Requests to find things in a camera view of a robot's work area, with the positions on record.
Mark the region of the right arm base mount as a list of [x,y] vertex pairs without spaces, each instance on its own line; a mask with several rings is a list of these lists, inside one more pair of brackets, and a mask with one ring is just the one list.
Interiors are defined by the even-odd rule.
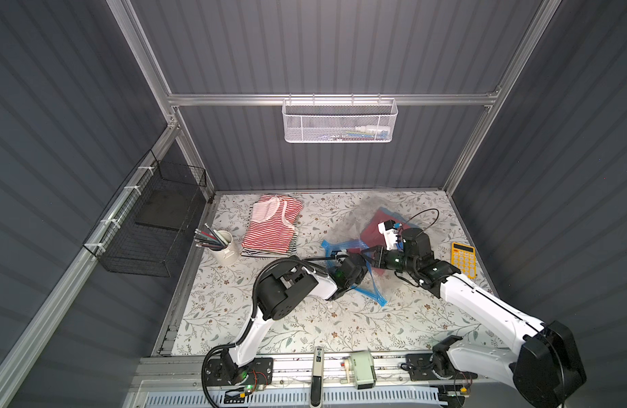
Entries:
[[418,353],[405,355],[400,368],[408,372],[412,381],[464,379],[471,382],[478,378],[474,372],[460,372],[445,353]]

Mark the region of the clear vacuum bag blue zipper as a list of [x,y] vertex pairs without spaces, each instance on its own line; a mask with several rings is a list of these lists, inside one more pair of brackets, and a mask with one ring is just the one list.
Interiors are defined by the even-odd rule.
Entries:
[[325,236],[321,247],[325,254],[356,253],[386,241],[378,225],[389,220],[403,229],[426,230],[436,217],[446,219],[453,213],[447,197],[438,191],[367,191],[325,194],[316,212]]

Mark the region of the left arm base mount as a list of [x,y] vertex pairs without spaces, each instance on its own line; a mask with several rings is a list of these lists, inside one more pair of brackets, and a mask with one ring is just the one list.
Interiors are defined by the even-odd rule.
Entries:
[[215,356],[204,364],[201,377],[208,387],[270,385],[273,372],[273,358],[257,357],[248,365],[237,367],[230,359]]

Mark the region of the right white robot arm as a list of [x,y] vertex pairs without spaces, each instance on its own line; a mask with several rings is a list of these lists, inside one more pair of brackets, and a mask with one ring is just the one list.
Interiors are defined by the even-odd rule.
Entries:
[[471,372],[515,389],[534,407],[559,407],[585,385],[587,374],[572,331],[545,323],[498,299],[451,263],[436,258],[419,228],[384,231],[385,246],[364,249],[371,266],[430,292],[485,326],[505,345],[488,348],[449,335],[432,349],[431,369],[440,379]]

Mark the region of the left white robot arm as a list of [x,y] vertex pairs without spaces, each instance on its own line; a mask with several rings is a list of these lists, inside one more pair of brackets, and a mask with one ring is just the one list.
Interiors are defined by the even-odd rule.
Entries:
[[240,384],[257,357],[259,346],[272,325],[308,297],[335,301],[357,287],[368,274],[365,257],[359,253],[335,257],[278,258],[258,274],[251,291],[251,307],[240,335],[231,343],[212,348],[203,361],[206,368],[215,358],[226,384]]

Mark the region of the navy white striped tank top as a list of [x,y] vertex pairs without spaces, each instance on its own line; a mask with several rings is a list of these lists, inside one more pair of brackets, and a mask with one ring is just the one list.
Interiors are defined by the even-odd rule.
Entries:
[[269,249],[254,249],[242,246],[241,255],[248,258],[284,258],[296,255],[296,239],[290,242],[285,252]]

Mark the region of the red white striped tank top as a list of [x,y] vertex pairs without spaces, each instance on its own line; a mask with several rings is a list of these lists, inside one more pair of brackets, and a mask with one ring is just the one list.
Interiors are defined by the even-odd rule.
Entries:
[[252,206],[242,246],[285,252],[297,240],[296,221],[303,203],[289,195],[262,195]]

